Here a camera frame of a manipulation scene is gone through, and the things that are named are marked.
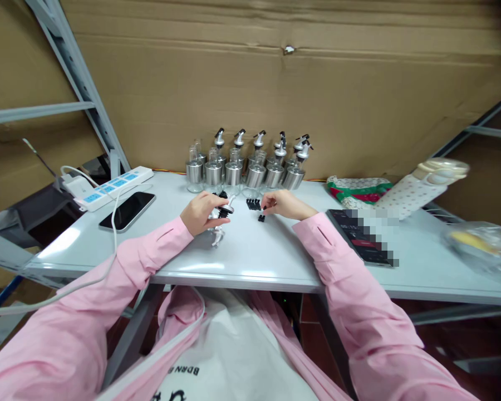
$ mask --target clear plastic bag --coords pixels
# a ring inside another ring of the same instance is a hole
[[[459,223],[446,231],[444,238],[469,267],[501,281],[501,226],[487,222]]]

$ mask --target oil dispenser bottle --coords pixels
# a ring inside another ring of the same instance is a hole
[[[215,135],[215,146],[217,147],[217,161],[221,163],[221,183],[224,182],[224,165],[227,163],[227,157],[223,155],[222,149],[224,145],[223,139],[224,128],[219,128]]]
[[[287,169],[286,177],[282,182],[282,186],[286,189],[297,189],[306,174],[306,171],[303,168],[304,162],[308,159],[308,151],[313,149],[312,145],[306,140],[306,143],[303,145],[302,150],[297,152],[297,162],[295,165],[289,167]]]
[[[225,166],[226,180],[224,191],[230,197],[237,196],[241,193],[241,174],[243,172],[243,164],[240,161],[240,151],[238,148],[231,148],[230,162]]]
[[[217,148],[211,148],[208,154],[209,162],[206,163],[206,186],[207,192],[220,194],[223,190],[221,170],[223,166],[219,162],[219,152]]]
[[[282,147],[282,143],[284,144],[284,149],[285,149],[286,148],[286,133],[284,131],[282,131],[280,133],[280,140],[274,144],[274,153],[267,158],[266,167],[269,167],[269,165],[273,164],[275,162],[275,160],[277,160],[276,151]]]
[[[299,142],[293,146],[293,155],[284,162],[284,168],[286,170],[297,164],[297,153],[302,150],[303,145],[308,141],[308,139],[310,139],[309,135],[303,135],[302,137],[296,139]]]
[[[256,138],[256,140],[254,141],[254,153],[253,153],[252,156],[249,156],[249,160],[248,160],[248,163],[247,163],[247,174],[248,174],[248,169],[254,163],[254,158],[255,158],[256,152],[259,151],[259,150],[261,151],[261,149],[263,147],[263,136],[265,134],[266,134],[266,132],[264,130],[262,130],[258,134],[256,134],[255,136],[253,136],[253,138]]]
[[[188,161],[185,163],[185,174],[188,180],[187,189],[189,192],[197,193],[204,189],[203,175],[204,164],[198,159],[197,146],[193,144],[189,147]]]
[[[208,155],[206,153],[202,152],[202,139],[195,139],[193,141],[195,144],[195,147],[197,148],[197,160],[199,162],[202,162],[202,181],[205,179],[205,174],[206,170],[204,169],[204,166],[206,165],[206,162],[208,161]]]
[[[245,158],[241,155],[241,148],[243,147],[243,145],[245,144],[245,142],[243,142],[243,134],[245,134],[245,130],[243,128],[241,128],[239,130],[239,132],[237,134],[234,135],[234,146],[236,149],[239,149],[239,162],[241,163],[241,166],[243,166],[245,164]]]
[[[263,183],[262,193],[274,191],[278,188],[284,175],[282,160],[286,156],[286,137],[280,141],[280,147],[274,151],[274,159],[267,166],[267,176]]]
[[[266,161],[267,153],[263,150],[256,150],[254,158],[247,170],[247,183],[243,189],[243,195],[249,199],[259,198],[260,185],[262,185],[263,177],[266,174],[264,163]]]

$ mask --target pink sleeve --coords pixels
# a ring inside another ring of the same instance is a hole
[[[349,355],[358,397],[368,400],[476,400],[423,351],[407,314],[395,305],[319,213],[293,229],[326,286],[330,316]]]
[[[37,311],[0,352],[0,399],[93,399],[106,370],[106,332],[149,277],[193,239],[178,217],[119,245],[108,277]],[[106,260],[68,286],[93,281]]]

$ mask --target smartphone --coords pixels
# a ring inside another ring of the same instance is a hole
[[[329,210],[327,215],[332,224],[347,241],[349,246],[368,265],[393,267],[381,250],[381,244],[370,241],[358,226],[358,219],[350,217],[345,210]]]
[[[126,231],[145,209],[150,206],[154,199],[156,199],[156,195],[146,192],[136,192],[125,200],[115,211],[115,228],[117,232]],[[99,227],[113,231],[111,213],[100,222]]]

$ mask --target pink shirt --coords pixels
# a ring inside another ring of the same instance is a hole
[[[360,400],[476,399],[423,351],[408,316],[391,302],[324,214],[299,222],[293,229],[326,286],[330,315],[349,354]],[[191,240],[193,236],[180,218],[144,237],[129,239],[119,245],[105,281],[36,312],[0,352],[0,400],[95,399],[106,369],[106,332],[149,277]],[[100,277],[107,263],[68,286]],[[270,293],[249,293],[250,307],[317,398],[349,400],[305,355]],[[202,303],[192,288],[175,288],[159,310],[158,322],[165,320],[164,333],[152,352],[195,322],[201,312]],[[130,383],[117,399],[150,400],[168,369],[195,341],[199,328]]]

